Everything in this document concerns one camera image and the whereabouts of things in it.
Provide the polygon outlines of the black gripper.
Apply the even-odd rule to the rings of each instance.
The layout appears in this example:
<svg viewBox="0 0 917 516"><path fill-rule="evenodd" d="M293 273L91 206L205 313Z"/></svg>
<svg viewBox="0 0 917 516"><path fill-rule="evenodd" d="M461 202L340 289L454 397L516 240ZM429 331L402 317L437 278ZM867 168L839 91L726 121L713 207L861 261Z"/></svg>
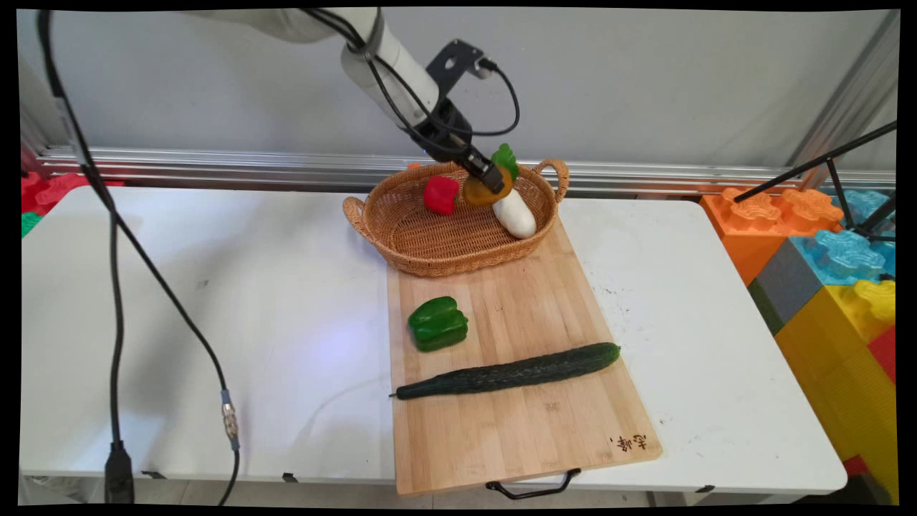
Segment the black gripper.
<svg viewBox="0 0 917 516"><path fill-rule="evenodd" d="M444 99L429 113L417 108L417 115L422 113L426 118L413 127L413 141L435 161L458 163L468 173L466 186L501 195L506 186L501 169L471 145L471 124L454 102Z"/></svg>

